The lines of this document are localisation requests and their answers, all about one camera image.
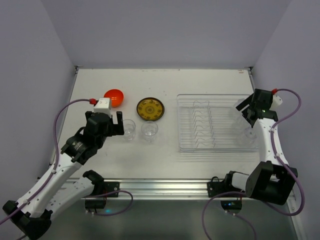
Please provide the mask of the clear glass cup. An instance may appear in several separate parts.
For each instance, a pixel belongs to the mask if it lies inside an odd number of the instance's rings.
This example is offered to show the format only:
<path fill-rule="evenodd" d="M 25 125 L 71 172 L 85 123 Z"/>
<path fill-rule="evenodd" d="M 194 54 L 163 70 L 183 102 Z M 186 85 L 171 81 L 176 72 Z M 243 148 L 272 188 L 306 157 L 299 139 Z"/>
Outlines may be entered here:
<path fill-rule="evenodd" d="M 135 138 L 136 135 L 136 124 L 131 119 L 124 119 L 123 120 L 123 129 L 124 129 L 124 135 L 123 137 L 127 141 L 131 141 Z"/>
<path fill-rule="evenodd" d="M 237 102 L 231 107 L 230 115 L 233 117 L 235 123 L 246 123 L 248 120 L 244 116 L 244 111 L 249 106 L 249 101 L 246 98 L 240 98 Z"/>
<path fill-rule="evenodd" d="M 248 149 L 255 149 L 257 148 L 257 136 L 251 126 L 246 127 L 240 133 L 238 137 L 238 143 L 240 146 Z"/>
<path fill-rule="evenodd" d="M 145 141 L 151 143 L 155 140 L 159 127 L 154 121 L 146 121 L 141 126 L 141 134 Z"/>

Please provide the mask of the orange plastic bowl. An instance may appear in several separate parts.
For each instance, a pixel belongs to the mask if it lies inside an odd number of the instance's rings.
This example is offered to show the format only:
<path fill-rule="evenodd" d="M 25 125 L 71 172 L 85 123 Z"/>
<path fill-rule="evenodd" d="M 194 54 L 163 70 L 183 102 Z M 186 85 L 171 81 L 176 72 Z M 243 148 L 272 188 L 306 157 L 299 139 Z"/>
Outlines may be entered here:
<path fill-rule="evenodd" d="M 124 101 L 124 93 L 119 89 L 110 89 L 104 94 L 105 98 L 111 100 L 112 108 L 120 107 Z"/>

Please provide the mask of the yellow patterned plate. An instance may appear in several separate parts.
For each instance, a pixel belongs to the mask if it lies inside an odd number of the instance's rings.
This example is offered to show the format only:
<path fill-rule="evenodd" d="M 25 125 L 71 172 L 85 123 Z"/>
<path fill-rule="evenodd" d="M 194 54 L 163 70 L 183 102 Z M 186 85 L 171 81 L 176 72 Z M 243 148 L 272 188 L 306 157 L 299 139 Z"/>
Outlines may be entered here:
<path fill-rule="evenodd" d="M 155 97 L 146 97 L 138 102 L 136 112 L 144 121 L 154 122 L 164 115 L 165 106 Z"/>

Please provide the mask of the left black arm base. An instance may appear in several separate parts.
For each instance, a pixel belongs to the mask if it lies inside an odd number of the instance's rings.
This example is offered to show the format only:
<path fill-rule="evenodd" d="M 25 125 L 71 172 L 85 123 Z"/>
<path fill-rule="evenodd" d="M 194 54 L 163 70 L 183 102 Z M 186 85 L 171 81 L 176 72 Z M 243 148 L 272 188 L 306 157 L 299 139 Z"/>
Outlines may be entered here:
<path fill-rule="evenodd" d="M 100 182 L 94 186 L 92 193 L 89 194 L 90 197 L 96 195 L 107 194 L 120 189 L 120 183 L 117 181 L 104 181 Z M 107 196 L 98 197 L 94 199 L 86 198 L 84 202 L 84 207 L 88 211 L 94 211 L 104 209 L 107 204 Z"/>

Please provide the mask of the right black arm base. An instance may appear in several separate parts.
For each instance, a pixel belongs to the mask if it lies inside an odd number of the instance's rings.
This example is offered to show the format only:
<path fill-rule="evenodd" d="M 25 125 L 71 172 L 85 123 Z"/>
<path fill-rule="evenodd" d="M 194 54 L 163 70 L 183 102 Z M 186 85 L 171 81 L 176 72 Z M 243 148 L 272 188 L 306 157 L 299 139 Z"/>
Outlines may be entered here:
<path fill-rule="evenodd" d="M 234 187 L 232 185 L 232 178 L 234 174 L 238 174 L 236 171 L 230 171 L 224 177 L 219 179 L 217 176 L 213 176 L 209 182 L 207 182 L 208 197 L 211 198 L 215 195 L 227 193 L 227 192 L 239 192 L 244 193 L 244 187 Z M 221 200 L 220 205 L 224 211 L 231 213 L 239 213 L 242 209 L 242 199 L 237 197 L 236 200 Z"/>

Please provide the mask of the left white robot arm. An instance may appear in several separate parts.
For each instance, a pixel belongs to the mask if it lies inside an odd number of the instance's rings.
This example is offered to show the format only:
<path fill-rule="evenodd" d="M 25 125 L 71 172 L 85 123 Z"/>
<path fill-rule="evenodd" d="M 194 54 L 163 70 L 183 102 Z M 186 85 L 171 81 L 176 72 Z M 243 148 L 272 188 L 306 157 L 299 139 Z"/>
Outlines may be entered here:
<path fill-rule="evenodd" d="M 18 200 L 8 200 L 2 207 L 29 239 L 42 237 L 52 224 L 49 203 L 73 173 L 97 154 L 106 138 L 124 135 L 123 113 L 116 112 L 117 123 L 103 112 L 87 111 L 86 125 L 67 139 L 54 164 L 36 184 Z"/>

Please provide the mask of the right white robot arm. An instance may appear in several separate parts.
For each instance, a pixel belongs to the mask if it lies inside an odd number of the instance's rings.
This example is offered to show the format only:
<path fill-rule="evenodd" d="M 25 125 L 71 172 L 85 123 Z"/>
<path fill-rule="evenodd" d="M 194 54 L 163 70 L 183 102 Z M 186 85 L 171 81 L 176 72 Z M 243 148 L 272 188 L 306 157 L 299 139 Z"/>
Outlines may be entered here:
<path fill-rule="evenodd" d="M 224 185 L 243 191 L 248 198 L 283 205 L 298 179 L 298 171 L 289 166 L 280 143 L 278 125 L 281 120 L 275 108 L 281 103 L 276 93 L 277 89 L 255 89 L 236 106 L 257 136 L 260 162 L 251 174 L 230 171 L 224 178 Z"/>

